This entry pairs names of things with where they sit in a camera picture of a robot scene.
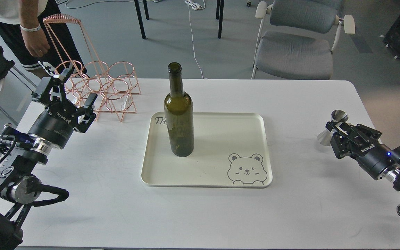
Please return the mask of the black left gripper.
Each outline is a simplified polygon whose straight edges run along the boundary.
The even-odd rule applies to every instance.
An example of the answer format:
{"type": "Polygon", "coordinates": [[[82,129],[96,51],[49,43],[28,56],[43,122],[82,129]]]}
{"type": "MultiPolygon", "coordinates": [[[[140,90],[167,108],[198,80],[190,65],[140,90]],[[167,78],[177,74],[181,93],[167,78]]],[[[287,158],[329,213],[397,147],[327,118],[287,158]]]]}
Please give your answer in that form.
{"type": "Polygon", "coordinates": [[[28,134],[42,138],[63,149],[73,131],[85,133],[96,118],[93,105],[98,95],[91,92],[82,107],[77,108],[65,93],[65,83],[73,73],[73,67],[65,68],[61,74],[44,77],[40,81],[31,100],[45,106],[30,127],[28,134]]]}

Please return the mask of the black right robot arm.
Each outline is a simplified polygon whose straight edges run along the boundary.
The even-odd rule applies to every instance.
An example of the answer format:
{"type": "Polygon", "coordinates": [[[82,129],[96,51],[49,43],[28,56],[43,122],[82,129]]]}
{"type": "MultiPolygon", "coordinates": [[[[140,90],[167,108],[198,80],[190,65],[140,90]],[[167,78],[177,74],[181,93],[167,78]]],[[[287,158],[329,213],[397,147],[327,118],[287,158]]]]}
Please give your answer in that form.
{"type": "Polygon", "coordinates": [[[327,122],[325,128],[332,132],[330,145],[338,159],[351,157],[374,180],[385,178],[400,191],[400,146],[389,149],[379,142],[380,131],[362,124],[327,122]]]}

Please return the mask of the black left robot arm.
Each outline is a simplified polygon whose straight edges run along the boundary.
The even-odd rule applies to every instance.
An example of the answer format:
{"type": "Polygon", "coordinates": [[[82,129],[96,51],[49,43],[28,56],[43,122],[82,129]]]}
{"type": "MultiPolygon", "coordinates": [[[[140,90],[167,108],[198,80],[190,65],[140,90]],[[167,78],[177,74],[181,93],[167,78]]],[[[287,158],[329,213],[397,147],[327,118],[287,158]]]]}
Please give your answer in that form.
{"type": "Polygon", "coordinates": [[[32,207],[65,201],[67,190],[42,184],[32,174],[36,164],[46,164],[52,149],[62,149],[74,131],[85,133],[95,120],[91,93],[84,105],[75,106],[65,93],[65,83],[73,73],[65,68],[60,75],[43,78],[32,100],[45,106],[28,133],[6,124],[0,133],[0,250],[14,250],[22,243],[21,229],[32,207]]]}

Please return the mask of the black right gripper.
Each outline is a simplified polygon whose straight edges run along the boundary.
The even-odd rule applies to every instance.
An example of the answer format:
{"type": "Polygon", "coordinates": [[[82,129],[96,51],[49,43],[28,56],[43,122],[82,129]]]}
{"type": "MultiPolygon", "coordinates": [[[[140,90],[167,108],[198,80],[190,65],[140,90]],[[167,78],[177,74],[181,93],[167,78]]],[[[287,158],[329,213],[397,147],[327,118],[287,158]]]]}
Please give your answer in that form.
{"type": "Polygon", "coordinates": [[[374,180],[397,179],[400,167],[396,164],[400,163],[400,155],[384,144],[368,144],[371,141],[378,141],[382,135],[380,131],[362,124],[351,123],[340,123],[337,126],[327,122],[326,128],[333,131],[330,144],[336,158],[342,159],[351,155],[351,158],[356,160],[374,180]]]}

